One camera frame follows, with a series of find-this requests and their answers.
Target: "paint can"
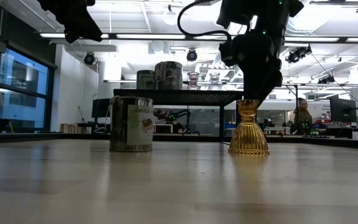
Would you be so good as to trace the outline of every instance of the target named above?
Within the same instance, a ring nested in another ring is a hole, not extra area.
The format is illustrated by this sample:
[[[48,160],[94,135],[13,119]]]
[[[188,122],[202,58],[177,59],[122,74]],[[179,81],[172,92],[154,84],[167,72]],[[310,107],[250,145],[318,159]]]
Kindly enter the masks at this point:
[[[110,151],[153,150],[153,100],[135,96],[115,96],[110,104]]]
[[[136,88],[138,90],[155,90],[154,71],[153,70],[137,71]]]
[[[183,86],[182,64],[160,62],[155,66],[155,84],[158,90],[181,90]]]

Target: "security camera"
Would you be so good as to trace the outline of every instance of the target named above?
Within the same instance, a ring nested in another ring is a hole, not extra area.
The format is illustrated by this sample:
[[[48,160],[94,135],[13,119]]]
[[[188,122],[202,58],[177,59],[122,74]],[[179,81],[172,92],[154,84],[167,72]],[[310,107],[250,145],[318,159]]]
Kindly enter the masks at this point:
[[[197,60],[197,53],[195,49],[190,49],[189,52],[187,53],[187,61],[188,62],[194,62],[195,60]]]
[[[86,53],[86,56],[85,56],[85,58],[84,58],[84,63],[86,64],[86,65],[94,65],[94,64],[96,64],[96,59],[95,59],[95,57],[94,57],[94,52],[88,52],[88,53]]]

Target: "black metal table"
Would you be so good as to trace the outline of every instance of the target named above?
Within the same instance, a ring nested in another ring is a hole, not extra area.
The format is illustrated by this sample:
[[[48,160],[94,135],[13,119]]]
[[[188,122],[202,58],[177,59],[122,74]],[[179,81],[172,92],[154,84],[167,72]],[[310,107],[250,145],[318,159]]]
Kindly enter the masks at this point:
[[[150,98],[154,105],[218,106],[219,138],[224,138],[224,107],[242,98],[242,91],[204,90],[133,90],[115,89],[114,96],[138,96]]]

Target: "amber glass vase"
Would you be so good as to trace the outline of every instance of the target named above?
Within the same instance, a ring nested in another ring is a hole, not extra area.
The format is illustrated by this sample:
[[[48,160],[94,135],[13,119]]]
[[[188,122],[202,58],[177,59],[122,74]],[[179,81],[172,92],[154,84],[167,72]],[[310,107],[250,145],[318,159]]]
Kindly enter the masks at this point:
[[[259,100],[238,100],[241,123],[234,131],[229,152],[233,154],[268,155],[265,135],[255,122]]]

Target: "ceiling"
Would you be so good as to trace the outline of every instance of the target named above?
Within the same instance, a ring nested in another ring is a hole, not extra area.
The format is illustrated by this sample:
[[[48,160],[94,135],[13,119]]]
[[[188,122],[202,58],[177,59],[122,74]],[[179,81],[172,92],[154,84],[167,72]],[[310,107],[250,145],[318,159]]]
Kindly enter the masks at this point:
[[[88,7],[88,11],[103,32],[114,33],[153,33],[178,34],[176,25],[170,25],[171,17],[164,13],[168,4],[174,12],[192,0],[148,0],[148,1],[109,1],[99,0],[96,5]],[[357,6],[315,6],[310,0],[302,0],[305,8],[288,23],[287,35],[328,35],[358,36]],[[221,1],[215,0],[212,6],[197,6],[182,19],[183,28],[189,32],[204,32],[223,29],[214,22],[219,15]],[[53,14],[44,12],[36,0],[2,0],[1,5],[18,18],[22,19],[39,32],[63,32]],[[169,46],[195,48],[199,51],[197,62],[188,63],[186,52],[168,51],[169,54],[150,54],[151,40],[104,40],[97,43],[91,40],[79,40],[67,45],[67,50],[75,52],[79,57],[92,49],[117,48],[122,61],[122,74],[133,75],[138,70],[154,69],[154,65],[162,60],[176,60],[184,65],[185,70],[194,70],[197,63],[212,62],[218,54],[218,42],[202,41],[165,41]],[[294,47],[283,48],[282,73],[285,82],[298,82],[318,77],[324,69],[334,70],[335,76],[346,77],[349,68],[358,63],[358,44],[311,44],[313,54],[300,62],[289,65],[284,59],[288,51]],[[106,58],[108,50],[94,50],[101,59]]]

